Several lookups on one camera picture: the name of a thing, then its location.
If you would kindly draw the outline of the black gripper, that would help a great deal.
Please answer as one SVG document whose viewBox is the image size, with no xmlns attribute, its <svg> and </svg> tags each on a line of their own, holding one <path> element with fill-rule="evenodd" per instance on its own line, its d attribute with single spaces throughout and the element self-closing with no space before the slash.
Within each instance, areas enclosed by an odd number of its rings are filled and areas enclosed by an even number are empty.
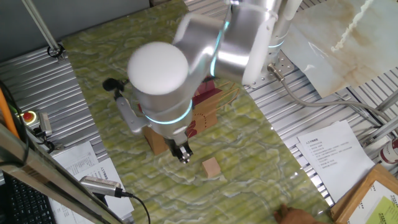
<svg viewBox="0 0 398 224">
<path fill-rule="evenodd" d="M 190 162 L 190 158 L 193 154 L 190 146 L 188 145 L 188 141 L 183 143 L 176 143 L 173 139 L 164 139 L 166 145 L 169 147 L 172 155 L 176 157 L 181 163 Z"/>
</svg>

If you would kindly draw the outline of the person's bare hand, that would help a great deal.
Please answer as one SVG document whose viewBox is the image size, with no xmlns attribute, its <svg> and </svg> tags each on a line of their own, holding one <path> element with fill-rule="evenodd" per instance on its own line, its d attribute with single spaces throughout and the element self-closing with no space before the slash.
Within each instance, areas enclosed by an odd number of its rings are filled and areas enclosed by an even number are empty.
<svg viewBox="0 0 398 224">
<path fill-rule="evenodd" d="M 278 224 L 314 224 L 316 219 L 304 210 L 288 207 L 282 204 L 280 208 L 273 213 L 274 219 Z"/>
</svg>

